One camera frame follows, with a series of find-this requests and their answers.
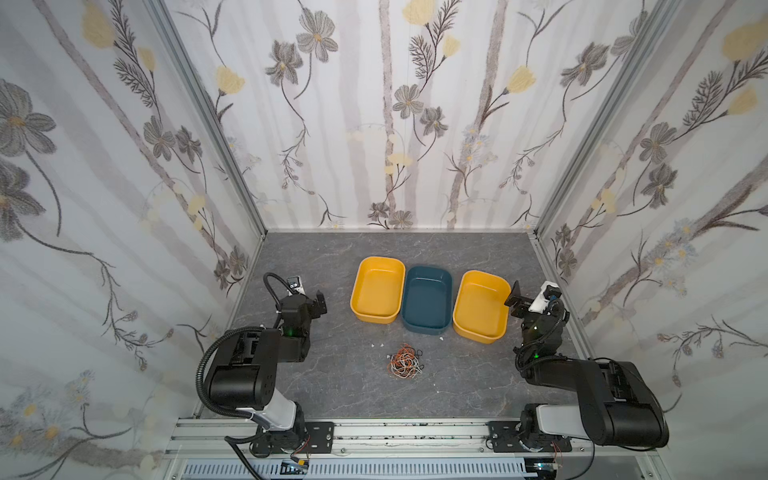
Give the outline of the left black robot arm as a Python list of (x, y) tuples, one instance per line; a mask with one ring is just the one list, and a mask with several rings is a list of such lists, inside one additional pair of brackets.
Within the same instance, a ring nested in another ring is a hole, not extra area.
[(306, 360), (312, 322), (328, 312), (324, 294), (306, 294), (298, 277), (267, 272), (263, 283), (275, 303), (272, 326), (226, 331), (204, 352), (195, 373), (196, 392), (207, 410), (256, 425), (253, 436), (227, 436), (227, 444), (236, 451), (247, 444), (254, 456), (262, 458), (274, 451), (298, 453), (308, 448), (310, 433), (303, 410), (278, 391), (277, 370), (280, 363)]

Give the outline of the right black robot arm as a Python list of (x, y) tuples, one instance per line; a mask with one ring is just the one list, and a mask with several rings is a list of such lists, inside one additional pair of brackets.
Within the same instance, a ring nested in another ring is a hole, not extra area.
[(515, 368), (528, 384), (573, 392), (574, 405), (528, 404), (517, 438), (530, 450), (560, 439), (595, 446), (650, 451), (669, 441), (665, 410), (631, 362), (577, 359), (559, 352), (570, 320), (563, 292), (545, 282), (536, 297), (514, 282), (504, 305), (521, 320), (522, 342), (513, 349)]

